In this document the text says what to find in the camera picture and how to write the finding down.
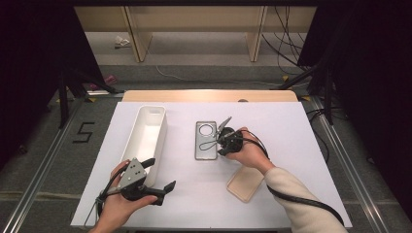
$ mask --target white tray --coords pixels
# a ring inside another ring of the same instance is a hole
[[[142,106],[139,109],[121,161],[136,157],[143,162],[155,158],[154,165],[145,169],[148,173],[145,180],[146,186],[155,184],[166,131],[166,110],[163,107]]]

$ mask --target wrist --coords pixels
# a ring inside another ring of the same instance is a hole
[[[269,159],[264,159],[259,163],[257,169],[264,175],[267,171],[274,167],[275,165]]]
[[[103,224],[101,221],[97,221],[96,225],[91,228],[88,233],[111,233],[115,231],[117,228],[114,226],[110,226],[107,224]]]

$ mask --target beige sleeve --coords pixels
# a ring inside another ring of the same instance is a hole
[[[272,168],[264,175],[272,189],[291,196],[319,201],[294,175],[282,168]],[[285,208],[292,223],[292,232],[347,232],[336,217],[318,207],[294,203],[275,197]]]

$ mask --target white table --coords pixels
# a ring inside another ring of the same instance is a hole
[[[194,159],[194,128],[199,120],[215,120],[234,129],[242,126],[265,144],[271,160],[300,180],[323,202],[352,224],[326,167],[324,158],[298,102],[257,103],[166,103],[121,102],[116,107],[105,140],[94,164],[73,226],[83,226],[95,197],[106,185],[110,172],[119,164],[127,137],[141,106],[163,106],[167,135],[154,187],[177,181],[163,206],[149,206],[136,212],[125,227],[172,230],[281,229],[290,221],[263,182],[245,204],[226,190],[226,183],[241,166],[219,157],[213,161]],[[91,215],[86,226],[94,225]]]

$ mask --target metal rail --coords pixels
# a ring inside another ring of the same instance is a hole
[[[4,233],[18,232],[21,225],[24,222],[25,217],[27,216],[36,194],[42,186],[55,157],[58,155],[60,148],[64,142],[64,139],[67,135],[67,132],[70,129],[71,122],[73,121],[74,116],[76,115],[79,108],[82,106],[84,99],[77,99],[74,102],[72,107],[72,114],[69,116],[66,124],[58,129],[51,146],[49,147],[48,152],[46,153],[42,163],[37,169],[36,174],[30,182],[28,188],[24,191],[21,199],[13,210],[12,214],[9,217],[7,225],[3,230]]]
[[[314,109],[321,109],[323,107],[318,97],[313,97],[312,106]],[[346,176],[351,183],[352,189],[357,195],[360,205],[374,232],[389,232],[389,228],[382,218],[382,215],[365,187],[361,177],[355,168],[348,152],[346,152],[338,134],[333,125],[329,125],[324,116],[320,117],[324,130],[329,138],[336,155],[346,173]]]

